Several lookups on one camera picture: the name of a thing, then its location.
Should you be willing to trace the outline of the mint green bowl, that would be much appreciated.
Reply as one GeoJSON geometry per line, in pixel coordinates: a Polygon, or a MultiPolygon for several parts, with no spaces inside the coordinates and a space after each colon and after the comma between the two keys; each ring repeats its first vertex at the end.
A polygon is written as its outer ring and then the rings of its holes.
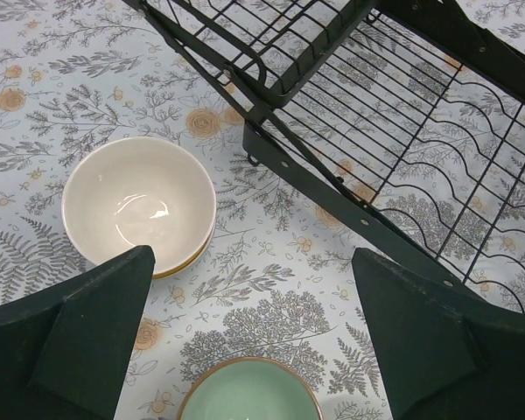
{"type": "Polygon", "coordinates": [[[239,357],[208,369],[179,406],[177,419],[322,419],[309,385],[289,367],[239,357]]]}

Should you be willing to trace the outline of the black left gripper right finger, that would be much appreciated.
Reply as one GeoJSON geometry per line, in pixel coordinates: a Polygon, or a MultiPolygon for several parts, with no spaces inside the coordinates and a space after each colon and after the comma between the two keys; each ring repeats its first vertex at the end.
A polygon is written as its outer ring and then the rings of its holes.
{"type": "Polygon", "coordinates": [[[353,273],[395,419],[525,419],[525,315],[358,248],[353,273]]]}

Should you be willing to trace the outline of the cream ceramic bowl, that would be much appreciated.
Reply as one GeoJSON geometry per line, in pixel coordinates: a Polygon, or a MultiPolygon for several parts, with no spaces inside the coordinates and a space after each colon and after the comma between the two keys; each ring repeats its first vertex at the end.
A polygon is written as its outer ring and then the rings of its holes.
{"type": "Polygon", "coordinates": [[[202,163],[150,136],[91,152],[73,169],[61,200],[66,235],[89,262],[148,245],[155,274],[191,259],[212,238],[216,213],[214,184],[202,163]]]}

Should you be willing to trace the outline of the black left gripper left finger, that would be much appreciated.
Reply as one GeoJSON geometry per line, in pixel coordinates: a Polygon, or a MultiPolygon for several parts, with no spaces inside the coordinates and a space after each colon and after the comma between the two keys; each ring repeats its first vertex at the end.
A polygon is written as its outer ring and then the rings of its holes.
{"type": "Polygon", "coordinates": [[[0,419],[111,419],[155,258],[137,246],[0,305],[0,419]]]}

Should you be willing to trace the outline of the black wire dish rack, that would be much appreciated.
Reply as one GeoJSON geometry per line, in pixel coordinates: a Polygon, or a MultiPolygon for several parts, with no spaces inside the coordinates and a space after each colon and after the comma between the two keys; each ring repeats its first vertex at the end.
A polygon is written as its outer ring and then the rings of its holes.
{"type": "Polygon", "coordinates": [[[525,313],[525,53],[455,1],[132,1],[244,121],[220,209],[293,201],[525,313]]]}

